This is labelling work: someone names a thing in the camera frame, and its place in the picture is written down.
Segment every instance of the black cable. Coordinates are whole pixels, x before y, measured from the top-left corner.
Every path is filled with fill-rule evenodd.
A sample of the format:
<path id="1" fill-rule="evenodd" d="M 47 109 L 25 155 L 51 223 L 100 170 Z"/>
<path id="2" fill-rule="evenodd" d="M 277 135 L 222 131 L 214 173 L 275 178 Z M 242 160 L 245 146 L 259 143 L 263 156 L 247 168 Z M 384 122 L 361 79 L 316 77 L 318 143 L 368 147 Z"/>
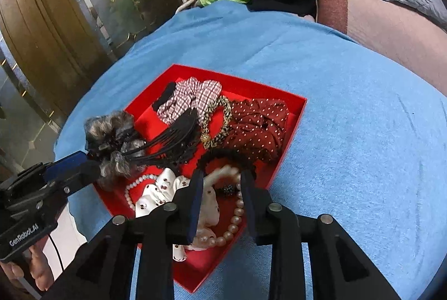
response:
<path id="1" fill-rule="evenodd" d="M 53 241 L 53 239 L 52 239 L 52 237 L 51 237 L 51 234 L 49 234 L 48 237 L 50 237 L 50 241 L 51 241 L 51 243 L 53 244 L 54 249 L 56 250 L 57 257 L 58 257 L 58 259 L 59 259 L 59 263 L 60 263 L 60 267 L 61 267 L 62 272 L 63 272 L 62 259 L 60 258 L 60 254 L 59 254 L 59 251 L 57 250 L 56 243 L 54 243 L 54 241 Z"/>

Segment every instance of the pearl strand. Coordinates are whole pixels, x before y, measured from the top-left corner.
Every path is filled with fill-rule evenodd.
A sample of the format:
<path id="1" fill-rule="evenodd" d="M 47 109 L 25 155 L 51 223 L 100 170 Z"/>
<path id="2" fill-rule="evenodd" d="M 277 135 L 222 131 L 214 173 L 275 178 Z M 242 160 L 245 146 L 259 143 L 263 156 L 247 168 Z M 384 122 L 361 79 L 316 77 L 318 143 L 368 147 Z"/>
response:
<path id="1" fill-rule="evenodd" d="M 143 176 L 140 176 L 137 180 L 135 180 L 132 184 L 129 184 L 128 186 L 126 186 L 126 189 L 124 190 L 124 197 L 126 198 L 127 204 L 129 204 L 129 208 L 131 208 L 131 210 L 133 210 L 135 212 L 135 204 L 132 203 L 132 199 L 130 198 L 130 195 L 129 195 L 129 190 L 134 188 L 139 183 L 142 183 L 145 180 L 148 180 L 148 179 L 157 180 L 157 178 L 158 178 L 158 176 L 154 175 L 154 174 L 143 175 Z"/>
<path id="2" fill-rule="evenodd" d="M 234 238 L 234 235 L 239 230 L 239 224 L 242 223 L 242 216 L 244 215 L 244 201 L 242 200 L 242 192 L 241 192 L 241 175 L 236 177 L 236 189 L 238 190 L 236 196 L 238 200 L 236 201 L 236 208 L 234 209 L 234 216 L 230 219 L 231 224 L 228 226 L 228 230 L 220 237 L 209 238 L 207 244 L 209 247 L 215 246 L 225 246 L 227 242 L 231 241 Z"/>

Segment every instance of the leopard print hair tie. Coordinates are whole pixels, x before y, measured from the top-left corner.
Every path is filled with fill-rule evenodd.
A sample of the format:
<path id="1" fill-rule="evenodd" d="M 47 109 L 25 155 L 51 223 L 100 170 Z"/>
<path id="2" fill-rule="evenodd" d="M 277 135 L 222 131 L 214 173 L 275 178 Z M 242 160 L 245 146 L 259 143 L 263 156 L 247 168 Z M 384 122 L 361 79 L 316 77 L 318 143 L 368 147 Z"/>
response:
<path id="1" fill-rule="evenodd" d="M 210 136 L 210 121 L 211 117 L 214 113 L 214 111 L 219 107 L 222 106 L 224 108 L 224 122 L 222 124 L 222 127 L 217 135 L 215 135 L 213 138 Z M 225 137 L 227 137 L 228 133 L 230 132 L 230 121 L 231 121 L 232 115 L 231 115 L 231 103 L 230 100 L 225 97 L 224 95 L 221 95 L 218 99 L 215 101 L 210 102 L 208 105 L 208 108 L 205 111 L 205 114 L 203 115 L 203 121 L 202 121 L 202 135 L 200 137 L 200 140 L 203 143 L 203 146 L 205 149 L 211 149 L 213 147 L 217 147 L 220 145 Z"/>

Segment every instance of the human hand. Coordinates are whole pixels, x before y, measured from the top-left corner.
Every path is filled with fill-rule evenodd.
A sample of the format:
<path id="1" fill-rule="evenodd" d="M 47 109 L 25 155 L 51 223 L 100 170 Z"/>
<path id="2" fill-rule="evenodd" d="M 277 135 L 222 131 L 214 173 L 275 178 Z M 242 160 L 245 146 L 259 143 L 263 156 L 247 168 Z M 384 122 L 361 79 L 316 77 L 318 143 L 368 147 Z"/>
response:
<path id="1" fill-rule="evenodd" d="M 30 274 L 36 280 L 36 286 L 39 290 L 48 290 L 54 282 L 53 272 L 48 265 L 48 260 L 39 247 L 33 245 L 29 250 L 31 252 Z M 0 265 L 10 280 L 17 280 L 24 275 L 23 270 L 15 263 L 0 263 Z"/>

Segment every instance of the bed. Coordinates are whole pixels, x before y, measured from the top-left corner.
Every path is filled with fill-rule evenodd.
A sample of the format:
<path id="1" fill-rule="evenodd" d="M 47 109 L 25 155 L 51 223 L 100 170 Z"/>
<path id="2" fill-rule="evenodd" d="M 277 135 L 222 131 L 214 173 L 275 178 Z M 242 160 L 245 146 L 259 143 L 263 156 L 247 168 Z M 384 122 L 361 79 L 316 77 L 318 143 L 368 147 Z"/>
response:
<path id="1" fill-rule="evenodd" d="M 307 97 L 273 200 L 302 215 L 331 213 L 403 300 L 422 294 L 447 254 L 443 94 L 332 28 L 219 1 L 174 16 L 104 73 L 68 118 L 56 159 L 84 148 L 85 119 L 125 108 L 173 63 Z M 69 204 L 87 240 L 110 219 L 92 186 Z M 244 234 L 195 294 L 175 286 L 176 299 L 266 298 L 269 251 Z"/>

